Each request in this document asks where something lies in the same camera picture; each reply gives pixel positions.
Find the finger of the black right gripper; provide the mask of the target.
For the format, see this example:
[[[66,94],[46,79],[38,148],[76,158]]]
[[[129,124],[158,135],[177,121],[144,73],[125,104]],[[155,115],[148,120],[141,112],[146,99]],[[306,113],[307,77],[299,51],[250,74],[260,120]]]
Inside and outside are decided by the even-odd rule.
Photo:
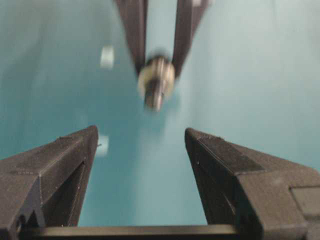
[[[116,0],[131,58],[139,74],[146,61],[147,0]]]
[[[181,75],[184,62],[192,47],[197,28],[211,0],[178,0],[176,6],[173,66],[175,78]]]

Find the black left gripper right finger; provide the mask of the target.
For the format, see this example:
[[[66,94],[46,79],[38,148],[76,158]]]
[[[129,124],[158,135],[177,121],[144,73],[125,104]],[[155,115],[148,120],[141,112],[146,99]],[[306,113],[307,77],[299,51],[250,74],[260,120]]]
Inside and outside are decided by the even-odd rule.
[[[193,128],[184,141],[208,224],[250,240],[319,239],[317,170]]]

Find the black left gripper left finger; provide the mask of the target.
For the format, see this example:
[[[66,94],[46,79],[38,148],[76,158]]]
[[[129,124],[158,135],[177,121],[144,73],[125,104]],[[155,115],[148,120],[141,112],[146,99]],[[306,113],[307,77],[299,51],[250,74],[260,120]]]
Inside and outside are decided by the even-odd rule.
[[[0,161],[0,238],[25,227],[76,227],[98,146],[91,125]]]

